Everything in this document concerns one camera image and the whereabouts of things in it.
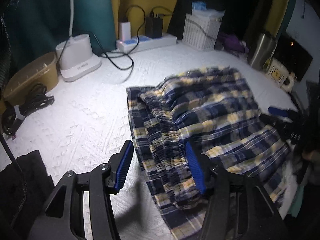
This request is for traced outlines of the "blue yellow plaid pants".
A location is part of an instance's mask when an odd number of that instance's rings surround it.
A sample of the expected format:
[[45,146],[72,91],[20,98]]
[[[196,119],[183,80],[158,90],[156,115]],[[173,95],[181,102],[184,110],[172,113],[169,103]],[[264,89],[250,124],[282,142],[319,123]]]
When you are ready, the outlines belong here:
[[259,106],[237,69],[190,70],[126,92],[139,165],[174,239],[195,237],[207,204],[191,175],[187,142],[221,161],[228,172],[258,178],[282,207],[290,148],[259,119]]

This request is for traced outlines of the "white cartoon mug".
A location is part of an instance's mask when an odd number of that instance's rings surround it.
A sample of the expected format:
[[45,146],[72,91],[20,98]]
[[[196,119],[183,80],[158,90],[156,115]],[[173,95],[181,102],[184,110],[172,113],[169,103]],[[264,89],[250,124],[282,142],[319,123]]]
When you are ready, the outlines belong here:
[[295,84],[295,74],[293,72],[289,73],[287,68],[274,57],[270,59],[265,75],[283,91],[292,92]]

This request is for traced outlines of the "black folded garment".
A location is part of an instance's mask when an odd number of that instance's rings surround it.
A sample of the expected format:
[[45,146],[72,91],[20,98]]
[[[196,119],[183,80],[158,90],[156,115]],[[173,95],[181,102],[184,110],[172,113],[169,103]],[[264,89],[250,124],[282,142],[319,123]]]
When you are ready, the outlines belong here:
[[54,188],[38,150],[1,171],[1,239],[27,239]]

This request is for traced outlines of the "black monitor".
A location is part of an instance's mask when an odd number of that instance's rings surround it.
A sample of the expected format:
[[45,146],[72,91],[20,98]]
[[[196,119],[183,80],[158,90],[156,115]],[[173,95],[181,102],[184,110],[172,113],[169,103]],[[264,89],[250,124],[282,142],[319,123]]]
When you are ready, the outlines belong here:
[[313,57],[287,33],[281,34],[273,57],[277,59],[300,82],[306,74]]

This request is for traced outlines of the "stainless steel tumbler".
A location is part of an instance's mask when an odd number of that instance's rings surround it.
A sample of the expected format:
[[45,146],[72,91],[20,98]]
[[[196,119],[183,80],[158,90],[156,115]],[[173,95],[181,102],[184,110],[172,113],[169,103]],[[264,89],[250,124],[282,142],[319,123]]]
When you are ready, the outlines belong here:
[[262,70],[266,61],[273,55],[277,46],[276,38],[267,32],[261,33],[254,53],[248,57],[248,64],[255,70]]

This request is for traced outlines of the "purple cloth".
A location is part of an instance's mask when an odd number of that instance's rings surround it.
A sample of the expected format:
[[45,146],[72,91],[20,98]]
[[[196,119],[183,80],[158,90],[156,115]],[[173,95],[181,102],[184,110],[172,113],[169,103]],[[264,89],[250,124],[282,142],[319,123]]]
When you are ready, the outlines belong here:
[[246,42],[240,41],[235,35],[219,33],[218,40],[228,51],[235,51],[243,54],[249,53],[249,48],[246,46]]

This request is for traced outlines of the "white plastic basket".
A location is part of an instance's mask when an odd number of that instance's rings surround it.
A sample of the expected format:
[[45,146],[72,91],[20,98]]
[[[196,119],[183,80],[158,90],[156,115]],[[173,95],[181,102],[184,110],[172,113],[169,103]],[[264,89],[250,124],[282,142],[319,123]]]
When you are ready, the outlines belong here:
[[185,15],[182,42],[197,50],[213,50],[221,18]]

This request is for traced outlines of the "teal curtain right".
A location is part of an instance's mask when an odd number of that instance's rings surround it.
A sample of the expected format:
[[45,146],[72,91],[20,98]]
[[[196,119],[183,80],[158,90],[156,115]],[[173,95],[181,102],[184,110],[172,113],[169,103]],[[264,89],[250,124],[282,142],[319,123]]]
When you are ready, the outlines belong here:
[[296,0],[289,0],[288,1],[285,15],[284,15],[282,23],[280,25],[279,31],[276,35],[276,40],[278,40],[280,38],[281,34],[285,33],[285,31],[289,25],[289,22],[291,20],[291,17],[292,17],[294,8],[295,8],[295,4],[296,4]]

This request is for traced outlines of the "teal curtain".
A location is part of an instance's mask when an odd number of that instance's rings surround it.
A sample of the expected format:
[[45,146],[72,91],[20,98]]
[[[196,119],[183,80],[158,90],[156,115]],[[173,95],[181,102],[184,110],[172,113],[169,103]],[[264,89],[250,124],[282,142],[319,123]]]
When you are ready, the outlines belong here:
[[292,17],[294,8],[295,8],[295,4],[296,4],[296,0],[289,0],[288,1],[285,15],[284,15],[282,23],[280,25],[279,31],[276,35],[276,40],[278,40],[280,38],[281,34],[285,33],[285,31],[289,25],[289,22],[291,20],[291,17]]
[[[69,37],[69,0],[12,0],[3,12],[12,63],[22,68]],[[114,49],[111,0],[74,0],[73,35],[90,32],[95,53]]]

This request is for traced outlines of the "yellow curtain right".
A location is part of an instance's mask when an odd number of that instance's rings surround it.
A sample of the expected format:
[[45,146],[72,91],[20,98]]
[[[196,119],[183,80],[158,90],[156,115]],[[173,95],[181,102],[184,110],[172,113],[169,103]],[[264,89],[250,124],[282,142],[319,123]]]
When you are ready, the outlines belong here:
[[272,0],[271,8],[265,23],[265,30],[277,39],[289,0]]

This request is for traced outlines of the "brown oval lidded container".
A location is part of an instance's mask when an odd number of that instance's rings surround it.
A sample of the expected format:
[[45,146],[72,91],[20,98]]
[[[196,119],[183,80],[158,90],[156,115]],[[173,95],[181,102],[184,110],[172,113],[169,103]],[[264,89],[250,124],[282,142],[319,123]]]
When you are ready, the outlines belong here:
[[58,83],[57,56],[50,52],[35,59],[20,69],[8,82],[4,90],[4,101],[11,105],[22,104],[25,96],[38,83],[52,90]]

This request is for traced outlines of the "white power strip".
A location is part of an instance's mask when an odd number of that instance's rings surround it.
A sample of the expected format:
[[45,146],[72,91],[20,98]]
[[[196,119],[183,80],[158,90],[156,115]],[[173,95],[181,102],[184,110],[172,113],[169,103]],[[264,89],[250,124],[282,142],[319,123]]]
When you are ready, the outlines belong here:
[[176,36],[163,33],[160,38],[149,38],[141,35],[139,38],[133,37],[127,41],[118,40],[116,42],[116,47],[119,51],[130,54],[138,51],[172,46],[175,45],[176,42]]

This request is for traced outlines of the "white desk lamp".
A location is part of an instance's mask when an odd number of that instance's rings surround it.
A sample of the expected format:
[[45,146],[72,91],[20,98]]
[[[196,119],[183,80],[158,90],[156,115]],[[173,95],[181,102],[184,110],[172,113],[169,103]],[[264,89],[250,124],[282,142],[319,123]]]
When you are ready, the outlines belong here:
[[101,66],[101,59],[92,51],[88,34],[73,36],[74,0],[69,0],[70,20],[68,38],[55,47],[60,72],[66,82],[73,82]]

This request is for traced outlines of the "white charger plug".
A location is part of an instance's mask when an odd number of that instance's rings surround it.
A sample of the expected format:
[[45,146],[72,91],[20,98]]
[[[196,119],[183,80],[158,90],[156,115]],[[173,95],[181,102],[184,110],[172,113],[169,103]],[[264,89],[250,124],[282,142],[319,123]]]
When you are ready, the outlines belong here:
[[131,39],[131,23],[119,22],[118,23],[119,39],[127,41]]

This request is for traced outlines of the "teal curtain left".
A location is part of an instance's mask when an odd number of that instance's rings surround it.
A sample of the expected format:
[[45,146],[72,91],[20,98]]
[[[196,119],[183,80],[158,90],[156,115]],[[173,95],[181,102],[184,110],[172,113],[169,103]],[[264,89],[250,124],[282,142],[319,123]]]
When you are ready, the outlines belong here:
[[[69,0],[12,0],[3,12],[12,63],[22,68],[69,37]],[[73,35],[90,32],[95,53],[114,49],[111,0],[74,0]]]

